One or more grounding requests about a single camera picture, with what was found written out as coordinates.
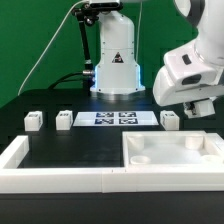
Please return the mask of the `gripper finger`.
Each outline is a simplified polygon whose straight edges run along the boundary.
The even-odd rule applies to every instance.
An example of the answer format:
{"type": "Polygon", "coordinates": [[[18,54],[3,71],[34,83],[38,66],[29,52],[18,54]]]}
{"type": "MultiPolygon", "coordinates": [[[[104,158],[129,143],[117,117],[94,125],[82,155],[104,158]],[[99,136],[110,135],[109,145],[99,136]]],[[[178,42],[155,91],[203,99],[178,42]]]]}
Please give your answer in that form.
{"type": "Polygon", "coordinates": [[[196,109],[193,102],[186,102],[183,104],[184,107],[184,113],[188,117],[195,117],[196,116],[196,109]]]}

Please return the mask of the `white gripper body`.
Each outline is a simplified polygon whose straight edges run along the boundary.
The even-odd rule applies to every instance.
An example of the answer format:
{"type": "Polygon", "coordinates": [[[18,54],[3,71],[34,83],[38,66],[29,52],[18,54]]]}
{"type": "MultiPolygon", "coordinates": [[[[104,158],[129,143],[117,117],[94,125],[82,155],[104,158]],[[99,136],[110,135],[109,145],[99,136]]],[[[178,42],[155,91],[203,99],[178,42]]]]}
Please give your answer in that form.
{"type": "Polygon", "coordinates": [[[187,43],[164,55],[153,95],[160,106],[224,95],[224,65],[206,62],[196,53],[194,43],[187,43]]]}

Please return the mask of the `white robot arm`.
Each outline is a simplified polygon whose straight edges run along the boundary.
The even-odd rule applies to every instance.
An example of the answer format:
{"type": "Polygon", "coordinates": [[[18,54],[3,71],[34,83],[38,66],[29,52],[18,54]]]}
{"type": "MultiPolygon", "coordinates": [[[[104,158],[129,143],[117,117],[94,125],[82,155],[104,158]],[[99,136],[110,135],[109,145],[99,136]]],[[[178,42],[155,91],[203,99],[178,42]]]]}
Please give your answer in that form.
{"type": "MultiPolygon", "coordinates": [[[[134,25],[119,13],[130,0],[89,0],[99,13],[101,59],[91,92],[110,100],[145,89],[134,58],[134,25]]],[[[153,96],[160,106],[183,104],[190,118],[215,113],[224,95],[224,0],[173,0],[178,12],[198,30],[197,37],[164,55],[153,96]]]]}

